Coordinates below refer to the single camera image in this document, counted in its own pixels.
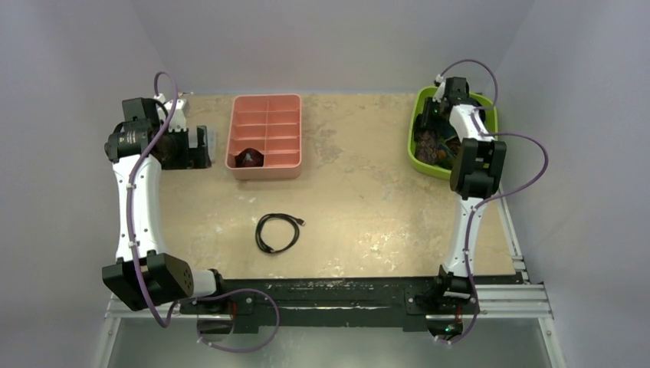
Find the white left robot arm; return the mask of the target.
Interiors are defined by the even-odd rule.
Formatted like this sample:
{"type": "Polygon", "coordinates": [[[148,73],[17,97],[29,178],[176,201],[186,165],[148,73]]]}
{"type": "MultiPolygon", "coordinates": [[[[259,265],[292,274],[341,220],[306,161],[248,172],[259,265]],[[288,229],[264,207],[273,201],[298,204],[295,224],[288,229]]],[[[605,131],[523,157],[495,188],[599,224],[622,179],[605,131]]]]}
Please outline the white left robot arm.
{"type": "Polygon", "coordinates": [[[198,298],[209,313],[228,306],[228,292],[215,269],[194,271],[167,251],[159,209],[164,170],[207,169],[207,129],[186,126],[185,101],[133,98],[122,102],[123,122],[104,151],[118,188],[120,237],[115,262],[102,269],[103,283],[130,310],[198,298]]]}

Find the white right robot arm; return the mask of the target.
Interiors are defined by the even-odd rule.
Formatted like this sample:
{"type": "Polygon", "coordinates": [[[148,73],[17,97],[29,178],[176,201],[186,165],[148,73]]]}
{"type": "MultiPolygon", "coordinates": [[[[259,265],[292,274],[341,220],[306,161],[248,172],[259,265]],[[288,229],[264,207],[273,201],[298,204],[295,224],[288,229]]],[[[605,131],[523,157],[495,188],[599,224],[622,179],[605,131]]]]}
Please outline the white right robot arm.
{"type": "Polygon", "coordinates": [[[435,86],[435,94],[424,99],[413,119],[413,153],[420,163],[449,170],[457,205],[450,250],[421,299],[448,312],[474,296],[478,229],[487,200],[500,185],[507,146],[485,128],[484,108],[471,97],[465,78],[438,76],[435,86]]]}

